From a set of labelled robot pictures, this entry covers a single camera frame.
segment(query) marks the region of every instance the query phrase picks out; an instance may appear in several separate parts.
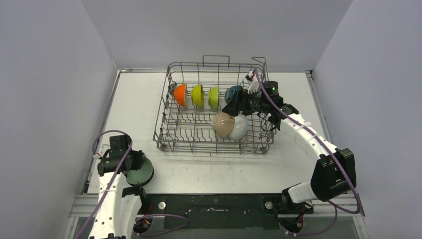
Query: wire dish rack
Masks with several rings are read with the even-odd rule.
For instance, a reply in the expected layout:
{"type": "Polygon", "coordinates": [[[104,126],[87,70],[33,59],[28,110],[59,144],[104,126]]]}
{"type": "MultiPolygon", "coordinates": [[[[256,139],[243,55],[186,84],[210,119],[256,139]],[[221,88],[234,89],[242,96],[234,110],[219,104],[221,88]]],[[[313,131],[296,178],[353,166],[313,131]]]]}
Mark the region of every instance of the wire dish rack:
{"type": "Polygon", "coordinates": [[[153,140],[161,151],[254,153],[265,154],[274,143],[276,130],[265,115],[247,116],[249,128],[240,140],[222,138],[211,129],[211,120],[226,103],[226,90],[235,85],[248,88],[247,73],[257,67],[261,80],[268,81],[264,57],[252,57],[252,63],[231,63],[229,56],[204,55],[202,62],[173,62],[167,67],[153,140]],[[206,62],[205,59],[225,59],[225,62],[206,62]],[[186,106],[176,103],[174,90],[187,85],[186,106]],[[204,107],[192,103],[192,88],[202,84],[204,107]],[[218,87],[218,109],[208,105],[208,91],[218,87]]]}

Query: screw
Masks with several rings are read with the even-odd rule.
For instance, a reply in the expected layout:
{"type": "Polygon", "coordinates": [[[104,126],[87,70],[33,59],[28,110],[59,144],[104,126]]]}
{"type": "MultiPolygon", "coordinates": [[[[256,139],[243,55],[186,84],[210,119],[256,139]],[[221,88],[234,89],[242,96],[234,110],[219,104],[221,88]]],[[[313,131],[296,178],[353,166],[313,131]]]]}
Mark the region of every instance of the screw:
{"type": "Polygon", "coordinates": [[[266,208],[266,209],[272,209],[272,208],[273,208],[273,203],[272,203],[272,202],[270,202],[270,201],[266,202],[266,203],[265,203],[265,208],[266,208]]]}
{"type": "Polygon", "coordinates": [[[159,203],[159,204],[158,204],[158,208],[159,208],[160,210],[165,209],[165,208],[166,208],[166,203],[165,203],[165,202],[161,202],[161,203],[159,203]]]}

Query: lime green bowl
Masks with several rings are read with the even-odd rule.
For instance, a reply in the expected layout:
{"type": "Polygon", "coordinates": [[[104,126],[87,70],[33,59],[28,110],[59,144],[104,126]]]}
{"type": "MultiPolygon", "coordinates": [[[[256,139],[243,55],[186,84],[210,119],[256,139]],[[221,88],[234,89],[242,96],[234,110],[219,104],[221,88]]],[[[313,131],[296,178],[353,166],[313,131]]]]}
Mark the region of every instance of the lime green bowl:
{"type": "Polygon", "coordinates": [[[202,87],[202,85],[197,85],[192,89],[191,92],[192,95],[192,102],[196,105],[196,106],[204,106],[204,89],[202,87]]]}
{"type": "Polygon", "coordinates": [[[218,87],[214,87],[208,91],[208,105],[214,109],[218,109],[218,87]]]}

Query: rack handle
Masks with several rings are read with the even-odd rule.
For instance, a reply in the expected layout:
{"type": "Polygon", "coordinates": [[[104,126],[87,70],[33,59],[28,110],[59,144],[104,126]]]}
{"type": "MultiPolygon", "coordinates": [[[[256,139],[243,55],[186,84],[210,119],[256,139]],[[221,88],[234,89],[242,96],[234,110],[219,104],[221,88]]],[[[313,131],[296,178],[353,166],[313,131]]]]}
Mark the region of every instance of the rack handle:
{"type": "Polygon", "coordinates": [[[227,66],[230,65],[230,56],[227,56],[227,55],[203,55],[202,56],[202,67],[204,67],[204,65],[205,65],[205,57],[227,57],[227,66]]]}

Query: gray wall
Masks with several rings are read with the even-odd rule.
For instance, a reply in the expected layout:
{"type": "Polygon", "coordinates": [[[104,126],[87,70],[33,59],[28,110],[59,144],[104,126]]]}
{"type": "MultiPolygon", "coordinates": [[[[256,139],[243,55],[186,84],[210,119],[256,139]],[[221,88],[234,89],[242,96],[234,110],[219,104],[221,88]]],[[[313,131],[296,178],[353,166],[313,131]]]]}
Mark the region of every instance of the gray wall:
{"type": "Polygon", "coordinates": [[[119,68],[165,69],[204,54],[313,69],[352,0],[82,0],[119,68]]]}
{"type": "Polygon", "coordinates": [[[0,238],[61,238],[114,78],[79,0],[0,3],[0,238]]]}
{"type": "Polygon", "coordinates": [[[371,238],[421,238],[422,1],[354,0],[315,71],[334,143],[356,156],[371,238]]]}

